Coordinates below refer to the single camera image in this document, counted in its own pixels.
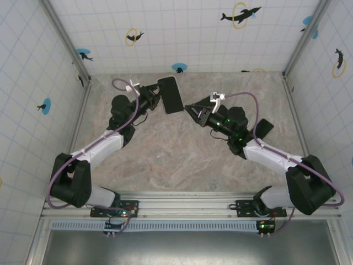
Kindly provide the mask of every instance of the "marble floor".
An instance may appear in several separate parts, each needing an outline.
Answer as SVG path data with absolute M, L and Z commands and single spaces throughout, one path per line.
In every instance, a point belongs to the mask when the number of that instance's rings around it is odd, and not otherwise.
M 108 126 L 111 100 L 121 93 L 111 86 L 112 78 L 149 85 L 170 75 L 94 76 L 76 150 L 99 137 Z M 265 142 L 302 155 L 281 73 L 182 73 L 175 77 L 184 105 L 214 91 L 253 92 L 259 100 L 260 118 L 274 125 Z M 132 92 L 126 95 L 134 99 Z M 250 96 L 227 99 L 224 105 L 243 107 L 248 128 L 253 127 L 255 104 Z M 93 171 L 92 181 L 116 191 L 257 192 L 268 185 L 285 185 L 284 177 L 277 173 L 234 156 L 226 142 L 213 139 L 210 128 L 195 124 L 186 111 L 166 114 L 161 102 L 153 112 L 149 111 L 146 122 L 136 127 L 131 142 Z

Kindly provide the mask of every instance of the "yellow ring sticker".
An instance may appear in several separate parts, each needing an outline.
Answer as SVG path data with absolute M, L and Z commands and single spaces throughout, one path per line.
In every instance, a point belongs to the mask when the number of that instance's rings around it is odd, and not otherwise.
M 234 6 L 234 8 L 233 8 L 233 14 L 232 14 L 232 22 L 233 22 L 233 27 L 234 27 L 235 29 L 242 29 L 243 27 L 245 27 L 245 26 L 247 25 L 247 22 L 248 22 L 248 19 L 246 19 L 244 25 L 242 25 L 242 26 L 236 26 L 236 24 L 234 23 L 234 13 L 235 13 L 235 11 L 236 11 L 237 6 L 240 5 L 240 4 L 242 4 L 243 6 L 247 7 L 247 5 L 244 4 L 243 2 L 239 2 L 239 3 L 237 3 L 237 4 Z
M 128 36 L 129 33 L 132 32 L 132 31 L 135 32 L 135 38 L 133 39 L 133 43 L 130 43 L 130 44 L 129 44 L 129 43 L 127 43 L 127 40 L 128 40 L 127 36 Z M 126 45 L 127 45 L 127 46 L 132 46 L 133 44 L 135 44 L 136 38 L 137 38 L 137 29 L 135 29 L 135 28 L 130 29 L 130 30 L 126 33 L 126 36 L 125 36 L 125 43 L 126 43 Z
M 79 79 L 78 79 L 78 71 L 77 71 L 77 69 L 75 69 L 75 72 L 73 74 L 74 74 L 76 82 L 78 82 Z
M 333 65 L 333 68 L 332 68 L 332 76 L 334 78 L 339 78 L 341 77 L 341 75 L 343 75 L 344 71 L 346 71 L 346 66 L 347 66 L 347 63 L 346 63 L 346 60 L 342 59 L 343 62 L 344 62 L 344 67 L 343 67 L 343 70 L 342 70 L 342 73 L 340 73 L 338 76 L 335 75 L 335 69 L 336 69 L 336 66 L 338 65 L 338 62 L 336 62 L 334 65 Z

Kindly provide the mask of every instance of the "white tiled wall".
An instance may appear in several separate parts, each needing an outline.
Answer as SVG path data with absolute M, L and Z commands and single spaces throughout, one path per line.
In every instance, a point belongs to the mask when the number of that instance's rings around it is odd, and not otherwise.
M 83 62 L 94 75 L 174 72 L 175 63 L 185 63 L 186 72 L 283 71 L 319 0 L 51 2 L 75 47 L 90 51 L 93 61 Z M 238 2 L 235 15 L 261 7 L 241 29 L 220 21 Z M 144 34 L 127 46 L 131 28 Z
M 342 189 L 341 207 L 353 239 L 353 1 L 333 1 L 290 76 L 293 97 L 311 153 L 318 156 Z M 343 64 L 336 71 L 336 49 Z
M 0 264 L 23 264 L 83 88 L 37 0 L 0 1 Z M 47 115 L 37 110 L 50 98 Z

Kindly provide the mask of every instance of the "white wall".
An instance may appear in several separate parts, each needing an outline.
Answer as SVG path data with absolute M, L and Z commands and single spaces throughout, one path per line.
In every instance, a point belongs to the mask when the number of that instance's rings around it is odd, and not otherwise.
M 83 95 L 71 62 L 37 0 L 1 0 L 0 264 L 24 263 L 54 159 L 67 152 Z
M 353 1 L 333 1 L 319 26 L 319 37 L 311 40 L 290 77 L 310 151 L 321 159 L 332 181 L 346 196 L 341 211 L 349 232 L 345 236 L 350 240 L 353 239 L 352 26 Z M 336 49 L 342 51 L 345 60 L 339 70 L 335 65 Z
M 303 35 L 303 20 L 319 0 L 51 0 L 76 48 L 94 74 L 283 71 Z M 222 20 L 243 9 L 261 7 L 241 29 Z M 245 20 L 237 27 L 242 27 Z M 134 44 L 131 28 L 143 32 Z

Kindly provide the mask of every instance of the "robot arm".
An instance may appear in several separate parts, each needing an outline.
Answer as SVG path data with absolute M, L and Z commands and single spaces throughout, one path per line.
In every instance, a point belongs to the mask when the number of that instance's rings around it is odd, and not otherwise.
M 224 105 L 220 105 L 221 99 L 224 99 L 224 94 L 212 93 L 211 97 L 186 105 L 185 110 L 202 127 L 209 126 L 214 131 L 228 136 L 227 144 L 234 155 L 260 163 L 286 178 L 286 187 L 269 186 L 254 196 L 254 208 L 259 215 L 265 216 L 271 209 L 277 207 L 296 207 L 304 214 L 310 215 L 335 194 L 330 185 L 290 160 L 293 158 L 330 180 L 317 157 L 295 156 L 267 144 L 266 147 L 275 152 L 263 148 L 265 144 L 261 139 L 269 133 L 273 125 L 264 119 L 257 124 L 255 132 L 256 140 L 259 141 L 257 143 L 253 132 L 247 130 L 248 119 L 243 108 L 227 109 Z
M 159 92 L 156 94 L 154 91 L 157 88 L 159 88 Z M 136 116 L 128 126 L 125 126 L 119 132 L 109 135 L 115 129 L 125 124 L 132 117 L 136 109 L 136 100 L 130 102 L 124 95 L 116 96 L 111 102 L 112 117 L 109 120 L 109 126 L 102 136 L 82 150 L 69 155 L 61 153 L 56 157 L 51 177 L 68 160 L 81 152 L 83 153 L 83 155 L 77 157 L 56 178 L 50 190 L 50 195 L 78 208 L 85 204 L 100 205 L 103 207 L 119 206 L 119 194 L 92 185 L 91 172 L 109 155 L 124 148 L 131 141 L 135 133 L 132 123 L 141 115 L 145 115 L 148 109 L 154 110 L 157 107 L 163 88 L 164 85 L 158 83 L 139 88 Z M 97 141 L 100 142 L 85 152 L 88 147 Z

